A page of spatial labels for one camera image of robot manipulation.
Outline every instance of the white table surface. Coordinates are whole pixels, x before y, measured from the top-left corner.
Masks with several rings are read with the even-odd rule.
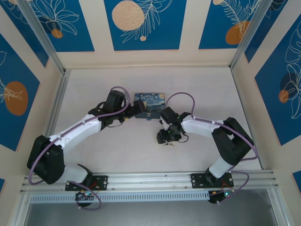
[[[131,101],[139,92],[164,93],[166,99],[185,91],[196,100],[194,115],[225,120],[233,117],[249,133],[229,68],[129,67],[72,70],[55,133],[81,120],[102,101],[113,86],[122,86]],[[190,112],[192,101],[185,95],[168,104],[179,114]],[[93,172],[167,172],[206,170],[219,153],[212,138],[188,134],[189,141],[175,146],[159,145],[158,120],[132,118],[122,126],[105,128],[77,145],[65,163],[80,163]],[[247,157],[254,156],[250,151]],[[258,160],[239,164],[237,170],[260,170]]]

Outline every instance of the black bracket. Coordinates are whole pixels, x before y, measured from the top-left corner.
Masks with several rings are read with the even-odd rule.
[[[106,191],[108,186],[108,176],[92,176],[92,191]],[[74,185],[70,182],[66,183],[65,191],[78,192],[83,190],[82,187]]]
[[[205,173],[193,173],[190,176],[192,188],[222,188],[223,184],[233,187],[233,178],[230,173],[225,173],[214,185],[209,184]]]

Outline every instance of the robotic arm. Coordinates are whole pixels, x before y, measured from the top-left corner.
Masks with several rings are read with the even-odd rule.
[[[159,144],[178,141],[182,138],[181,133],[197,133],[205,137],[213,137],[220,157],[206,170],[204,176],[206,179],[202,180],[204,188],[220,187],[223,175],[236,166],[251,149],[243,139],[219,124],[232,128],[253,145],[251,138],[234,118],[211,122],[192,117],[187,112],[179,115],[170,107],[163,110],[160,115],[160,122],[164,125],[164,129],[157,134]]]
[[[88,136],[97,133],[107,126],[111,125],[114,120],[123,123],[125,120],[145,111],[145,106],[141,100],[134,101],[134,106],[126,106],[124,93],[112,90],[105,102],[91,109],[88,114],[75,125],[50,137],[39,136],[34,141],[32,152],[27,162],[27,167],[32,168],[40,153],[51,142],[57,141],[43,154],[38,160],[34,173],[42,178],[47,184],[55,182],[74,181],[89,187],[93,183],[93,173],[86,167],[78,165],[65,165],[64,156],[72,150],[78,143]]]

